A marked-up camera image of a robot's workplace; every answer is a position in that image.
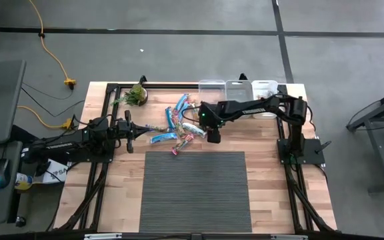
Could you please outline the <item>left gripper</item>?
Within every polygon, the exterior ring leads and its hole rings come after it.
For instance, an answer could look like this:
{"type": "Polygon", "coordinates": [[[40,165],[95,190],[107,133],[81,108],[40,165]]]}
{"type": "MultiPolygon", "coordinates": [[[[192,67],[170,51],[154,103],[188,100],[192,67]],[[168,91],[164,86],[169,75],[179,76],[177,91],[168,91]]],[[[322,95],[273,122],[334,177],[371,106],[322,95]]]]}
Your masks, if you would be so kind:
{"type": "MultiPolygon", "coordinates": [[[[131,112],[130,110],[125,110],[125,121],[126,121],[126,140],[127,140],[127,152],[133,153],[133,138],[134,138],[134,125],[131,121],[131,112]]],[[[153,128],[150,125],[140,126],[136,125],[136,136],[152,132],[153,128]]]]}

